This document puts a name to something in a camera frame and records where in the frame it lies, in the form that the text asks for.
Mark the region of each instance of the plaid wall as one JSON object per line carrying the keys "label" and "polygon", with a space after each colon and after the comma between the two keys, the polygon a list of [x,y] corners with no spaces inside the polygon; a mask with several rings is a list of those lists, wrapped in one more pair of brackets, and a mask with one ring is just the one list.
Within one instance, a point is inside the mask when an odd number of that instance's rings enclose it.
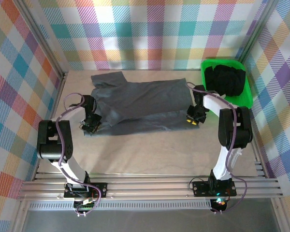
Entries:
{"label": "plaid wall", "polygon": [[37,128],[59,80],[12,0],[0,0],[0,232],[36,162]]}
{"label": "plaid wall", "polygon": [[281,0],[246,62],[255,96],[253,123],[271,177],[290,211],[290,0]]}
{"label": "plaid wall", "polygon": [[208,57],[240,56],[266,2],[39,0],[46,22],[32,14],[72,70],[186,70]]}

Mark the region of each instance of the cable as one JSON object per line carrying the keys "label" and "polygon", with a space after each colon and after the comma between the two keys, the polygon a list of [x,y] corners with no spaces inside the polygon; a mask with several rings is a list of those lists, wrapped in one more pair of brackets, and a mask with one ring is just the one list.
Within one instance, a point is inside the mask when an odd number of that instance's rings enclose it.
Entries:
{"label": "cable", "polygon": [[[82,100],[81,100],[81,102],[80,102],[77,106],[75,106],[75,107],[71,107],[71,108],[67,109],[66,106],[65,106],[65,101],[66,101],[67,97],[69,97],[69,96],[71,96],[71,95],[79,95],[79,96],[81,96]],[[102,194],[101,194],[101,191],[100,191],[100,189],[99,189],[98,187],[96,187],[96,186],[94,186],[94,185],[91,185],[91,184],[83,183],[83,182],[81,182],[81,181],[79,181],[79,180],[76,180],[76,179],[70,177],[70,176],[66,173],[66,171],[62,168],[62,164],[61,164],[61,163],[62,163],[62,160],[63,160],[63,157],[64,157],[64,153],[65,153],[65,143],[64,143],[63,134],[62,134],[61,129],[60,129],[60,127],[59,127],[59,121],[60,121],[60,120],[61,120],[61,119],[62,119],[62,118],[67,114],[67,113],[69,113],[69,112],[71,112],[71,111],[73,111],[73,110],[75,110],[75,109],[81,107],[81,105],[82,105],[84,102],[85,102],[85,98],[84,98],[84,96],[83,96],[82,94],[80,94],[80,93],[70,93],[69,95],[67,95],[67,96],[63,99],[63,105],[64,105],[64,108],[66,109],[66,111],[63,112],[63,113],[62,113],[62,114],[61,114],[61,115],[56,119],[56,122],[55,122],[56,129],[57,129],[57,132],[58,132],[58,136],[59,136],[59,138],[60,138],[60,140],[61,140],[61,156],[60,156],[60,159],[59,159],[59,161],[58,161],[58,166],[59,166],[59,168],[60,168],[62,174],[63,174],[67,179],[69,179],[69,180],[71,180],[71,181],[73,181],[73,182],[75,182],[75,183],[77,183],[77,184],[80,184],[80,185],[82,185],[82,186],[87,186],[87,187],[93,188],[93,189],[95,189],[95,190],[98,192],[98,199],[95,201],[94,206],[93,206],[89,211],[87,211],[86,213],[85,213],[85,212],[84,212],[84,213],[80,213],[80,212],[78,211],[78,208],[79,208],[79,207],[77,207],[77,209],[76,209],[76,213],[77,213],[78,216],[80,216],[80,215],[84,215],[84,216],[86,216],[86,214],[89,214],[92,210],[94,210],[94,209],[98,206],[98,204],[99,204],[99,202],[100,202],[100,200],[101,200],[101,196],[102,196]]]}
{"label": "cable", "polygon": [[192,183],[192,181],[193,181],[194,179],[199,179],[199,180],[203,181],[205,184],[208,185],[208,182],[207,182],[207,181],[204,181],[204,180],[202,180],[202,179],[199,178],[199,177],[194,177],[194,178],[192,178],[192,179],[190,180],[190,182],[189,182],[189,184],[188,184],[188,188],[191,189],[191,190],[193,190],[193,189],[190,187],[190,184]]}
{"label": "cable", "polygon": [[236,206],[238,206],[239,203],[242,202],[242,200],[244,199],[244,197],[246,196],[246,193],[247,193],[247,182],[244,179],[239,178],[239,177],[233,175],[232,172],[230,171],[229,167],[228,167],[229,157],[230,157],[231,152],[232,152],[232,149],[234,147],[235,138],[236,138],[236,126],[237,126],[237,115],[236,115],[236,111],[235,111],[235,108],[233,107],[233,105],[231,103],[229,103],[228,101],[226,101],[225,99],[223,99],[222,97],[220,97],[220,96],[218,96],[218,95],[216,95],[214,93],[210,93],[210,92],[207,92],[207,91],[202,91],[202,90],[194,89],[193,87],[190,87],[189,85],[196,86],[192,82],[187,82],[186,83],[186,86],[189,89],[191,89],[192,91],[198,92],[198,93],[205,93],[205,94],[208,94],[208,95],[210,95],[212,97],[215,97],[215,98],[219,99],[220,101],[222,101],[223,103],[225,103],[228,107],[230,107],[232,109],[232,112],[233,112],[233,118],[234,118],[233,136],[232,136],[232,140],[231,140],[230,149],[229,149],[228,154],[227,154],[227,157],[226,157],[225,166],[226,166],[227,171],[230,173],[230,176],[231,177],[233,177],[234,179],[238,179],[238,180],[243,181],[243,183],[245,184],[245,190],[244,190],[244,193],[243,193],[241,199],[233,207],[231,207],[230,209],[227,209],[227,210],[224,211],[226,213],[226,212],[234,209]]}

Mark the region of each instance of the folded clothing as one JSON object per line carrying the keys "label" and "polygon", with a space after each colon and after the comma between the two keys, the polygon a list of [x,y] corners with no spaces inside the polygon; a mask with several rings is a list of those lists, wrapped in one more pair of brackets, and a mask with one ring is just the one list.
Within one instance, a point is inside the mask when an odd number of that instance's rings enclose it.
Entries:
{"label": "folded clothing", "polygon": [[243,92],[246,72],[225,65],[217,65],[205,69],[205,83],[207,90],[214,90],[219,95],[239,96]]}
{"label": "folded clothing", "polygon": [[110,126],[152,114],[186,111],[192,104],[186,80],[127,82],[122,72],[91,77],[97,112]]}

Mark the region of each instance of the purple cable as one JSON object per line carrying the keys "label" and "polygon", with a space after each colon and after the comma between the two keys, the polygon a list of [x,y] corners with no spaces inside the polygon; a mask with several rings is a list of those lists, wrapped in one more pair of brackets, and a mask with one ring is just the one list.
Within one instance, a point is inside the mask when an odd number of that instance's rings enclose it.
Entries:
{"label": "purple cable", "polygon": [[191,89],[192,91],[195,91],[195,92],[198,92],[198,93],[205,93],[205,94],[208,94],[208,95],[210,95],[210,96],[212,96],[212,97],[215,97],[215,98],[221,100],[223,103],[225,103],[227,106],[229,106],[229,107],[232,109],[232,112],[233,112],[233,117],[234,117],[233,136],[232,136],[232,141],[231,141],[230,149],[229,149],[228,154],[227,154],[227,157],[226,157],[225,165],[226,165],[226,169],[227,169],[227,171],[230,173],[230,175],[231,175],[233,178],[238,179],[238,180],[241,180],[241,181],[244,182],[244,184],[245,184],[245,190],[244,190],[244,193],[243,193],[241,199],[240,199],[240,200],[239,200],[239,201],[238,201],[238,202],[237,202],[233,207],[231,207],[230,209],[227,209],[227,210],[224,211],[224,212],[226,213],[226,212],[232,210],[233,208],[235,208],[235,207],[236,207],[236,206],[237,206],[237,205],[238,205],[238,204],[239,204],[239,203],[244,199],[244,197],[246,196],[246,193],[247,193],[247,182],[246,182],[244,179],[239,178],[239,177],[233,175],[232,172],[230,171],[229,167],[228,167],[229,157],[230,157],[231,152],[232,152],[232,149],[233,149],[233,147],[234,147],[235,138],[236,138],[236,125],[237,125],[237,115],[236,115],[236,111],[235,111],[235,108],[233,107],[233,105],[230,104],[230,103],[229,103],[228,101],[226,101],[225,99],[223,99],[222,97],[220,97],[220,96],[218,96],[218,95],[216,95],[216,94],[213,94],[213,93],[207,92],[207,91],[202,91],[202,90],[194,89],[193,87],[190,87],[188,84],[190,84],[190,85],[194,85],[194,86],[196,86],[196,85],[193,84],[192,82],[187,82],[187,83],[186,83],[186,86],[187,86],[189,89]]}
{"label": "purple cable", "polygon": [[[70,108],[70,109],[67,109],[66,106],[65,106],[65,101],[66,101],[67,97],[69,97],[69,96],[71,96],[71,95],[79,95],[79,96],[82,97],[82,100],[81,100],[81,103],[79,103],[77,106],[72,107],[72,108]],[[85,98],[84,98],[84,96],[83,96],[82,94],[80,94],[80,93],[70,93],[69,95],[67,95],[67,96],[63,99],[63,104],[64,104],[64,108],[66,109],[66,111],[63,112],[63,113],[62,113],[62,114],[61,114],[61,115],[56,119],[56,128],[57,128],[58,136],[59,136],[59,138],[60,138],[60,140],[61,140],[61,156],[60,156],[60,159],[59,159],[59,161],[58,161],[58,166],[59,166],[59,168],[60,168],[62,174],[63,174],[67,179],[70,179],[70,180],[72,180],[72,181],[74,181],[75,183],[78,183],[78,184],[80,184],[80,185],[88,186],[88,187],[90,187],[90,188],[93,188],[93,189],[95,189],[95,190],[99,193],[98,199],[96,200],[94,206],[92,207],[92,209],[90,209],[89,211],[87,211],[87,213],[83,213],[83,214],[82,214],[82,213],[80,213],[80,212],[78,211],[78,208],[77,208],[76,213],[77,213],[78,215],[84,215],[84,216],[85,216],[86,214],[89,214],[92,210],[94,210],[94,209],[98,206],[98,204],[99,204],[99,202],[100,202],[100,200],[101,200],[101,195],[102,195],[102,194],[101,194],[101,191],[100,191],[100,189],[99,189],[98,187],[96,187],[96,186],[94,186],[94,185],[90,185],[90,184],[83,183],[83,182],[81,182],[81,181],[79,181],[79,180],[76,180],[76,179],[70,177],[69,174],[67,174],[66,171],[61,167],[61,163],[62,163],[62,160],[63,160],[63,157],[64,157],[64,152],[65,152],[65,143],[64,143],[64,139],[63,139],[63,134],[62,134],[61,129],[60,129],[60,127],[59,127],[59,121],[62,119],[62,117],[64,117],[67,113],[69,113],[69,112],[71,112],[71,111],[73,111],[73,110],[75,110],[75,109],[81,107],[81,105],[82,105],[84,102],[85,102]]]}

